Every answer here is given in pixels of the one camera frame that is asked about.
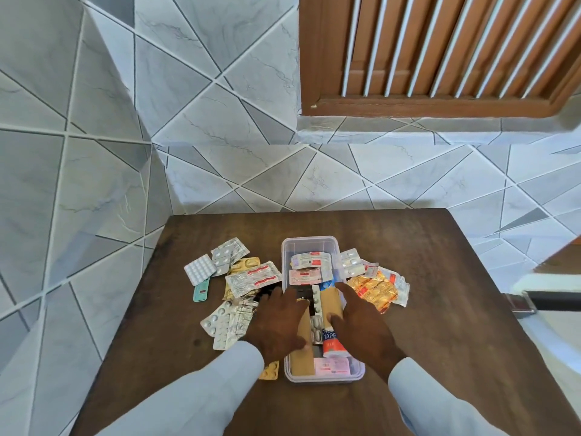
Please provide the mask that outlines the person's left hand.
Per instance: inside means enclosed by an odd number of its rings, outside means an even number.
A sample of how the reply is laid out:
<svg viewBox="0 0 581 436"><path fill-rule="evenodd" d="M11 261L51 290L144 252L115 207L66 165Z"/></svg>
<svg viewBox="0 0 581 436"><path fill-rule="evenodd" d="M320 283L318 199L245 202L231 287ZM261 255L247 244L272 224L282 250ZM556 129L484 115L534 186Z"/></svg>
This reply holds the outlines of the person's left hand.
<svg viewBox="0 0 581 436"><path fill-rule="evenodd" d="M263 367L290 354L285 353L285 335L290 332L299 335L299 323L309 304L308 300L297 299L293 286L285 291L278 286L271 295L262 296L241 340L258 350Z"/></svg>

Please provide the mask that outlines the person's right hand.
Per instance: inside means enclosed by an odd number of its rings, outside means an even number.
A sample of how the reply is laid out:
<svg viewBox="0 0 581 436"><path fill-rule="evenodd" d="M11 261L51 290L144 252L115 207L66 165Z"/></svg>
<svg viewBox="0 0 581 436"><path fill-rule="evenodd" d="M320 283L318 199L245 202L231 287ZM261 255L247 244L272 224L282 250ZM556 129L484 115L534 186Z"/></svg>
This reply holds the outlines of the person's right hand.
<svg viewBox="0 0 581 436"><path fill-rule="evenodd" d="M363 362L388 382L396 365L406 358L398 347L393 334L374 305L358 297L357 293L345 283L336 285L346 301L343 318L346 333L337 334L352 357Z"/></svg>

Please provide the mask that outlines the brown paper envelope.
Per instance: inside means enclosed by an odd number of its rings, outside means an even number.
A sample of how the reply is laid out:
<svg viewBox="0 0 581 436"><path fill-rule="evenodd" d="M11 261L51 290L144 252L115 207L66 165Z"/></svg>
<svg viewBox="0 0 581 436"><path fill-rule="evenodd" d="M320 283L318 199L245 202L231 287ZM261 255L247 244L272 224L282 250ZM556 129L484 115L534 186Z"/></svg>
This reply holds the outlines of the brown paper envelope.
<svg viewBox="0 0 581 436"><path fill-rule="evenodd" d="M331 329L329 323L327 322L327 313L337 313L343 314L343 305L339 295L339 291L336 287L331 286L320 292L321 304L323 309L323 320L324 320L324 328ZM314 358L323 358L322 357L315 357L314 350L313 350L313 342L311 337L311 324L307 324L307 319L309 317L307 314L309 313L308 310L305 310L303 316L299 323L299 335L304 337L305 339L310 338L312 343L312 350L311 351L302 351L302 352L292 352L289 357L289 370L290 374L293 377L299 378L325 378L325 377L317 377L315 376L315 368L314 368Z"/></svg>

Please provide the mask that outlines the person's right forearm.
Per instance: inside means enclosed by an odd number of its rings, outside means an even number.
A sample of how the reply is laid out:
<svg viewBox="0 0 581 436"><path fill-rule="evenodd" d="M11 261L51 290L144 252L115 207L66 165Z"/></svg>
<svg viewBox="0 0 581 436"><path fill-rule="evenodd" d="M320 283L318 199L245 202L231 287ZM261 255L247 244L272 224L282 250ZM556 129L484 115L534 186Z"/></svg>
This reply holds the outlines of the person's right forearm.
<svg viewBox="0 0 581 436"><path fill-rule="evenodd" d="M391 371L388 388L415 436L509 436L470 403L451 394L413 359Z"/></svg>

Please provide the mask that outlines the silver capsule blister strip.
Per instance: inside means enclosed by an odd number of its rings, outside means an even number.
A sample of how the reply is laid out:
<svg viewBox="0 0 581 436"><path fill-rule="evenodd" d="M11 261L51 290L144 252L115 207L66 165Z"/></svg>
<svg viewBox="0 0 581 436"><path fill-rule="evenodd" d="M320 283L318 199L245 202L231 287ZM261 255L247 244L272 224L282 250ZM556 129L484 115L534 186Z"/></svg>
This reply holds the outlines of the silver capsule blister strip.
<svg viewBox="0 0 581 436"><path fill-rule="evenodd" d="M320 287L319 285L311 286L311 301L310 301L310 324L311 324L311 337L314 345L323 344L323 330L324 330L324 320L323 320L323 309L320 298Z"/></svg>

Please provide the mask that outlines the pink medicine box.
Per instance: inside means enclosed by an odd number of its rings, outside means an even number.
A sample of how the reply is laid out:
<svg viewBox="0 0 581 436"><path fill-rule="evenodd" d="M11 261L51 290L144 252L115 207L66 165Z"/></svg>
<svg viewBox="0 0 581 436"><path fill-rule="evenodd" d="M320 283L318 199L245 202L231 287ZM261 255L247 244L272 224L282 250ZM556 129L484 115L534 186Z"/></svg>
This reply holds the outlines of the pink medicine box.
<svg viewBox="0 0 581 436"><path fill-rule="evenodd" d="M314 368L317 377L351 375L349 358L314 358Z"/></svg>

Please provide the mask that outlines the pink blister pack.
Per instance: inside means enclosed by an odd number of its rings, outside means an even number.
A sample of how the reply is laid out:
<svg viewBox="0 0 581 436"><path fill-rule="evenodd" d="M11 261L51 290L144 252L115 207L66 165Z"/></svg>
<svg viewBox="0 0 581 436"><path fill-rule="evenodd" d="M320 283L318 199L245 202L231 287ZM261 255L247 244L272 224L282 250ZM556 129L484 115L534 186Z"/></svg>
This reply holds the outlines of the pink blister pack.
<svg viewBox="0 0 581 436"><path fill-rule="evenodd" d="M313 286L323 282L320 268L299 269L289 271L290 286Z"/></svg>

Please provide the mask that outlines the small white blister pack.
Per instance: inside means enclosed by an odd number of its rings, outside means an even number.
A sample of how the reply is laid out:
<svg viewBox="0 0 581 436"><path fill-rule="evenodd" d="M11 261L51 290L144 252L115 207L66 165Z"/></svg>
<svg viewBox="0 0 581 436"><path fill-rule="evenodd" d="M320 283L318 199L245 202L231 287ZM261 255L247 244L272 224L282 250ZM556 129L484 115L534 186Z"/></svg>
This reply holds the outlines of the small white blister pack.
<svg viewBox="0 0 581 436"><path fill-rule="evenodd" d="M344 279L350 279L366 273L366 265L355 248L340 252L340 263Z"/></svg>

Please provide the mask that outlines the silver foil red-print blister pack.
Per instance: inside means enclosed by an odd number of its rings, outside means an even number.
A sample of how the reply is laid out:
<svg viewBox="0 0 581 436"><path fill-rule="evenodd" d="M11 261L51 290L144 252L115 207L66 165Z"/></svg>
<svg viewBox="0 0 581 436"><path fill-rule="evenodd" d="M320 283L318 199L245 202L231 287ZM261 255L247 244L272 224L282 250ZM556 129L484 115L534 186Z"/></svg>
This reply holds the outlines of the silver foil red-print blister pack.
<svg viewBox="0 0 581 436"><path fill-rule="evenodd" d="M396 305L400 305L405 308L409 301L410 284L407 283L405 278L401 276L396 271L391 271L384 267L379 266L379 271L394 285L397 292L397 297L394 301Z"/></svg>

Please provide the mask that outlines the large silver red-striped blister pack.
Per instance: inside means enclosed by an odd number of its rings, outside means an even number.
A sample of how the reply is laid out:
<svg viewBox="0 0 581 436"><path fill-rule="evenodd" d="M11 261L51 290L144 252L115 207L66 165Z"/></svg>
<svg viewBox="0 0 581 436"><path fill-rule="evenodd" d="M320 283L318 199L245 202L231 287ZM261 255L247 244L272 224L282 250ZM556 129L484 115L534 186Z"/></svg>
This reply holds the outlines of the large silver red-striped blister pack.
<svg viewBox="0 0 581 436"><path fill-rule="evenodd" d="M234 298L242 298L248 293L282 281L278 268L268 261L225 278Z"/></svg>

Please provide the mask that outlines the clear plastic storage box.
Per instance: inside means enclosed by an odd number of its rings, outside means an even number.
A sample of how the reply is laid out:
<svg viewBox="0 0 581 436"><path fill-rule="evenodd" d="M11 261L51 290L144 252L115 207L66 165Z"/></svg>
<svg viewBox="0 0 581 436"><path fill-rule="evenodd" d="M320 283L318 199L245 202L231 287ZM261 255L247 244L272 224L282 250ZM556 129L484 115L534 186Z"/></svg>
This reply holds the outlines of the clear plastic storage box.
<svg viewBox="0 0 581 436"><path fill-rule="evenodd" d="M340 250L339 244L335 237L333 236L312 236L312 237L300 237L300 238L288 238L282 242L282 289L285 291L290 285L289 281L289 271L292 269L290 261L292 256L300 253L320 251L329 253L332 258L332 270L336 273L336 276L340 279L338 282L346 283L347 280L343 278L342 266L340 263ZM343 308L345 307L345 299L343 295L339 292ZM310 323L310 312L307 314ZM321 345L314 345L313 350L315 357L322 357L323 351ZM366 367L363 363L353 358L350 359L350 369L351 375L347 376L337 376L330 378L299 378L293 377L289 370L289 356L284 360L284 371L285 376L290 382L295 384L323 384L323 383L350 383L354 381L361 380L366 372Z"/></svg>

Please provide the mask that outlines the white pill blister pack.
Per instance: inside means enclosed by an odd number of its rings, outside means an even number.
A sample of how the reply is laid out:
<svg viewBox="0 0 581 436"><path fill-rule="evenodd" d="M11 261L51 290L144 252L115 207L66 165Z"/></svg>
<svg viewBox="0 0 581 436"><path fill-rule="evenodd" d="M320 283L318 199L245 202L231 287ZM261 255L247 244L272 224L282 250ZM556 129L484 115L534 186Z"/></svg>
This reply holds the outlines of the white pill blister pack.
<svg viewBox="0 0 581 436"><path fill-rule="evenodd" d="M200 326L210 337L215 337L222 317L230 314L233 305L234 302L232 300L223 301L222 304L212 312L212 314L208 315L200 322Z"/></svg>

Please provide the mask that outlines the yellow blister pack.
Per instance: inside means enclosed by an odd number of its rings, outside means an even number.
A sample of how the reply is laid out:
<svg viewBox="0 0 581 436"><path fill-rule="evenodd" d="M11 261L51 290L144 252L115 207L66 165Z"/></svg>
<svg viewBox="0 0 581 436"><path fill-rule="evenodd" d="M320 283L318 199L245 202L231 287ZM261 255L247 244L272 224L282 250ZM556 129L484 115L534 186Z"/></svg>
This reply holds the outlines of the yellow blister pack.
<svg viewBox="0 0 581 436"><path fill-rule="evenodd" d="M260 263L259 257L244 257L231 265L227 275L229 276L248 271L259 266Z"/></svg>

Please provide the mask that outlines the white tablet blister pack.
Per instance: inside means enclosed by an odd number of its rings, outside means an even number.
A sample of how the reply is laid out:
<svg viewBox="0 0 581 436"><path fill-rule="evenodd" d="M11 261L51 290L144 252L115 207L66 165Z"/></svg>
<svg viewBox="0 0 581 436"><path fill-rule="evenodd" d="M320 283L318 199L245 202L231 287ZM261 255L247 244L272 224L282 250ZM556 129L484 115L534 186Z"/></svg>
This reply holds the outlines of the white tablet blister pack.
<svg viewBox="0 0 581 436"><path fill-rule="evenodd" d="M205 254L184 266L184 271L193 286L200 285L217 271L211 258Z"/></svg>

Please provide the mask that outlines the brown wooden window shutter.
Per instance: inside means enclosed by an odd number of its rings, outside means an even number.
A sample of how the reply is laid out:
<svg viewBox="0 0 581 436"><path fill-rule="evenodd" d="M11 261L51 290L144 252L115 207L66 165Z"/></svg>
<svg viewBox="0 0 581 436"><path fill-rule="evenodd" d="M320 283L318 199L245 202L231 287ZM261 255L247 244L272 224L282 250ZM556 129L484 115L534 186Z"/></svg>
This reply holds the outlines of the brown wooden window shutter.
<svg viewBox="0 0 581 436"><path fill-rule="evenodd" d="M581 84L581 0L300 0L304 116L546 118Z"/></svg>

